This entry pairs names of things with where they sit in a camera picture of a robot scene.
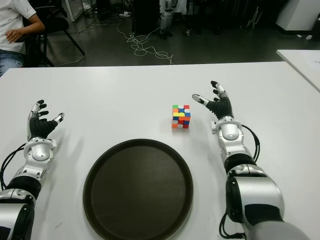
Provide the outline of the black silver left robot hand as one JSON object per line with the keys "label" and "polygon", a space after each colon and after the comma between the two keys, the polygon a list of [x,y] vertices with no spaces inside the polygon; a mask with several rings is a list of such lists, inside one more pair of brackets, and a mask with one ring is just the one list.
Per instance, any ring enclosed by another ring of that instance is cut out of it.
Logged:
{"label": "black silver left robot hand", "polygon": [[46,139],[50,133],[64,120],[65,114],[62,112],[53,120],[42,118],[49,114],[47,110],[42,111],[47,107],[43,99],[38,100],[31,108],[27,120],[27,141],[35,138]]}

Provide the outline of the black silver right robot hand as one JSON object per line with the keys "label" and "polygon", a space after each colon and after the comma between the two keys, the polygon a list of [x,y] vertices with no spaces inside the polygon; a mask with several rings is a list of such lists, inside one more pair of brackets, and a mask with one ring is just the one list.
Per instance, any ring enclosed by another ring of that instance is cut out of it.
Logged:
{"label": "black silver right robot hand", "polygon": [[223,86],[216,82],[210,82],[213,87],[213,93],[217,95],[213,100],[208,100],[205,97],[199,94],[193,94],[192,99],[197,103],[205,106],[210,112],[212,112],[218,120],[224,117],[233,118],[233,110],[232,105],[227,94],[227,91],[223,88]]}

